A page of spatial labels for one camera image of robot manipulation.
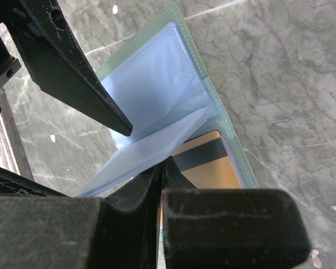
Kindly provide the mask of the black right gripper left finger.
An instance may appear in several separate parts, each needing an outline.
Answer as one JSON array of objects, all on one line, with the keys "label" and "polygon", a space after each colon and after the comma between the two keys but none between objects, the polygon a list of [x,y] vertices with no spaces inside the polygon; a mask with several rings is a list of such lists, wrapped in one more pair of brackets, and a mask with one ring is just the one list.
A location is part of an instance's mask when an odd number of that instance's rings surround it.
[{"label": "black right gripper left finger", "polygon": [[0,268],[156,268],[160,191],[160,165],[105,198],[0,168]]}]

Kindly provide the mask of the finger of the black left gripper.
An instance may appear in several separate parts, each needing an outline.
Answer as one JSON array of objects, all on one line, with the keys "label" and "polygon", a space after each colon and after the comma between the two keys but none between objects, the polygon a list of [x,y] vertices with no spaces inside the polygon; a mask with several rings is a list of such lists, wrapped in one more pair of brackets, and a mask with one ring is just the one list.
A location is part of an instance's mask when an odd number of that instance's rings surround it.
[{"label": "finger of the black left gripper", "polygon": [[133,126],[99,81],[57,1],[8,1],[8,29],[40,89],[129,136]]}]

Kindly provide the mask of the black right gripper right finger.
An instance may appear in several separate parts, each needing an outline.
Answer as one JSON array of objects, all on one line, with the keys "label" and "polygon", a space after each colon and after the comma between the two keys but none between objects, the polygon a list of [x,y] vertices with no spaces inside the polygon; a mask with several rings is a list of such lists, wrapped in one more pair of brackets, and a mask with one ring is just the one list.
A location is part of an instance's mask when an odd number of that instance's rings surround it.
[{"label": "black right gripper right finger", "polygon": [[170,157],[162,166],[167,268],[294,268],[311,243],[292,197],[279,189],[198,189]]}]

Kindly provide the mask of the gold credit card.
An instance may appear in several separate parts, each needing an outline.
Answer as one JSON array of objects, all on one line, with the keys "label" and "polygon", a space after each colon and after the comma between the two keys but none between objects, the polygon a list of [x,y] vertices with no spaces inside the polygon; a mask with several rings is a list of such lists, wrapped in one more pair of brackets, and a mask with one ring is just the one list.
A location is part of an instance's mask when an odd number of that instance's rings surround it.
[{"label": "gold credit card", "polygon": [[183,176],[197,188],[242,188],[217,130],[185,142],[173,153],[173,158]]}]

